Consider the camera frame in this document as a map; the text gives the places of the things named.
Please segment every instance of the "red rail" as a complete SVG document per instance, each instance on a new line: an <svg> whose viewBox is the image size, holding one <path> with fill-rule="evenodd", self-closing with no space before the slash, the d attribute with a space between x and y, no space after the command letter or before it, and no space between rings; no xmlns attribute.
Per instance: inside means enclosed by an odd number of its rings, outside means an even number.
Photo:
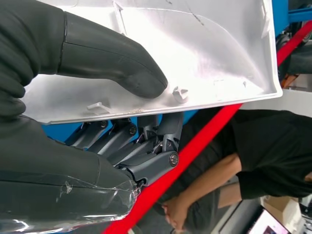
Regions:
<svg viewBox="0 0 312 234"><path fill-rule="evenodd" d="M280 65L310 31L312 31L312 21L305 24L298 31L290 41L277 53L277 64ZM180 161L177 167L162 176L151 186L144 189L128 215L122 220L113 222L107 229L104 230L103 234L127 233L221 131L241 106L242 104L236 104L225 106L221 109L185 146L179 154Z"/></svg>

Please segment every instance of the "metal screw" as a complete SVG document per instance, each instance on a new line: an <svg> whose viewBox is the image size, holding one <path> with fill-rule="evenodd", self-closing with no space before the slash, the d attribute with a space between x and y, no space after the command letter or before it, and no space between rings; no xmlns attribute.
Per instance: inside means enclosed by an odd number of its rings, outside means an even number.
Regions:
<svg viewBox="0 0 312 234"><path fill-rule="evenodd" d="M129 133L131 135L134 135L134 134L137 133L137 128L136 127L131 127L130 130L129 130Z"/></svg>
<svg viewBox="0 0 312 234"><path fill-rule="evenodd" d="M101 128L107 128L107 125L108 125L108 122L107 120L100 122L100 127Z"/></svg>
<svg viewBox="0 0 312 234"><path fill-rule="evenodd" d="M178 162L179 162L179 158L178 157L178 155L170 155L169 163L171 167L177 166Z"/></svg>

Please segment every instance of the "laptop screen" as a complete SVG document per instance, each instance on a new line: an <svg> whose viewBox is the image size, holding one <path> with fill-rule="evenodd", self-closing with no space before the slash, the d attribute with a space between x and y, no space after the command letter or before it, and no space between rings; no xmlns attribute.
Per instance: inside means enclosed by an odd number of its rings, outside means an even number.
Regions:
<svg viewBox="0 0 312 234"><path fill-rule="evenodd" d="M260 215L256 218L248 234L290 234L290 232L261 207Z"/></svg>

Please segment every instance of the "transparent tape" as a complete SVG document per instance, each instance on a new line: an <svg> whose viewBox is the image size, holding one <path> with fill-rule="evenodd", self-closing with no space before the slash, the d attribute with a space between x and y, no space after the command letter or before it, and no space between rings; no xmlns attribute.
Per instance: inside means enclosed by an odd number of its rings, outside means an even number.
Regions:
<svg viewBox="0 0 312 234"><path fill-rule="evenodd" d="M141 192L130 179L103 188L70 176L38 174L3 180L0 186L0 199L4 201L0 207L0 233L6 234L66 233L120 220L131 210Z"/></svg>

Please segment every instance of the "human hand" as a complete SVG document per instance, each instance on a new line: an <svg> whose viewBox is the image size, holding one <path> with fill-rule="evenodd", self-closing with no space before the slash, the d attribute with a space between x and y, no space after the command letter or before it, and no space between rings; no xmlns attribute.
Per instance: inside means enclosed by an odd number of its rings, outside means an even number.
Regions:
<svg viewBox="0 0 312 234"><path fill-rule="evenodd" d="M188 210L188 206L185 202L178 196L164 202L162 208L165 210L167 222L174 227L178 233L183 231Z"/></svg>

